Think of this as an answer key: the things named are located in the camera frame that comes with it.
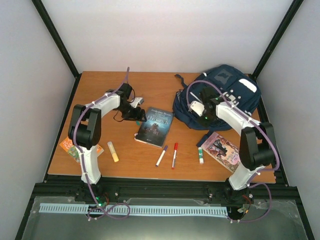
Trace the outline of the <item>dark blue Wuthering Heights book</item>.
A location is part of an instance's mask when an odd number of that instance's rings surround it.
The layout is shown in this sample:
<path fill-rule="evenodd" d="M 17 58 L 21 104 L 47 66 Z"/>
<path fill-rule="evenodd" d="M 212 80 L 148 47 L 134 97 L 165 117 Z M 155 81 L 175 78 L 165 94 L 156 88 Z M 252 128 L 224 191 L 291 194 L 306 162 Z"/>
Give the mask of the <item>dark blue Wuthering Heights book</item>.
<path fill-rule="evenodd" d="M 138 142 L 162 148 L 172 125 L 174 113 L 155 107 L 146 112 L 146 122 L 142 122 L 134 139 Z"/>

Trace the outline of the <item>pink illustrated paperback book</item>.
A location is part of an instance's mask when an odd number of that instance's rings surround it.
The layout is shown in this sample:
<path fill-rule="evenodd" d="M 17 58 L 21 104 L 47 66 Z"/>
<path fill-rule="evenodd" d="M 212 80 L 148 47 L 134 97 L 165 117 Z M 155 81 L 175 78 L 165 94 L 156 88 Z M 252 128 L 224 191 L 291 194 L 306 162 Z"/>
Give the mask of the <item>pink illustrated paperback book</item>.
<path fill-rule="evenodd" d="M 236 171 L 241 162 L 239 148 L 217 132 L 212 133 L 201 148 L 231 173 Z"/>

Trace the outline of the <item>navy blue backpack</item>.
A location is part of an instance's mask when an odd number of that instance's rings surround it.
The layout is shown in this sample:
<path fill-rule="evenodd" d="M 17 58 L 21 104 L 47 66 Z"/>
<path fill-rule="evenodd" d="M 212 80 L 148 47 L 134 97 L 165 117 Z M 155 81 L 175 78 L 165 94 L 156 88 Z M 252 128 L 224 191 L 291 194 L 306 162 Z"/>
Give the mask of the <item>navy blue backpack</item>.
<path fill-rule="evenodd" d="M 189 106 L 192 101 L 202 102 L 200 93 L 205 87 L 218 90 L 218 95 L 223 94 L 230 98 L 236 107 L 250 117 L 261 99 L 258 85 L 240 70 L 227 64 L 202 72 L 190 84 L 186 84 L 184 78 L 179 74 L 175 74 L 175 77 L 181 81 L 183 87 L 176 92 L 173 101 L 172 110 L 175 117 L 192 130 L 207 131 L 207 134 L 196 144 L 197 147 L 200 147 L 212 133 L 233 129 L 221 119 L 218 119 L 217 124 L 208 127 L 199 124 L 198 115 L 190 110 Z"/>

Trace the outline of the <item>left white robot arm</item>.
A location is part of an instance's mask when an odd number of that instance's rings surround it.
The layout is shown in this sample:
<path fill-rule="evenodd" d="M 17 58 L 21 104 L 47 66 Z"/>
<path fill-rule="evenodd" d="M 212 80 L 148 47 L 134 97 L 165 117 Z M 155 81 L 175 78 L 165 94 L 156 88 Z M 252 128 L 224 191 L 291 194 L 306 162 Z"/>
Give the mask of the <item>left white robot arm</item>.
<path fill-rule="evenodd" d="M 124 121 L 147 121 L 146 111 L 140 107 L 144 99 L 135 96 L 129 100 L 133 91 L 131 85 L 123 83 L 91 103 L 73 107 L 68 138 L 80 157 L 81 180 L 90 185 L 86 195 L 92 201 L 99 201 L 104 195 L 104 188 L 97 184 L 101 178 L 97 148 L 102 135 L 102 118 L 111 111 L 119 111 Z"/>

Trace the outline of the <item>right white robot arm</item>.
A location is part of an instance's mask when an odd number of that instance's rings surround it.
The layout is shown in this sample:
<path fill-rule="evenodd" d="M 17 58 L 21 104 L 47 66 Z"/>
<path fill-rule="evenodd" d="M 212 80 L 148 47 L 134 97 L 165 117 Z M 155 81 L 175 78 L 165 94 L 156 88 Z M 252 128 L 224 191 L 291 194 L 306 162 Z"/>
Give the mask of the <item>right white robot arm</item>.
<path fill-rule="evenodd" d="M 223 120 L 240 136 L 240 163 L 235 172 L 226 180 L 224 195 L 232 200 L 244 189 L 250 187 L 252 179 L 266 167 L 275 164 L 274 170 L 280 166 L 280 158 L 276 148 L 274 128 L 269 122 L 259 122 L 240 110 L 229 97 L 212 87 L 205 87 L 200 92 L 200 110 L 193 108 L 198 114 L 198 121 L 209 127 L 216 120 Z"/>

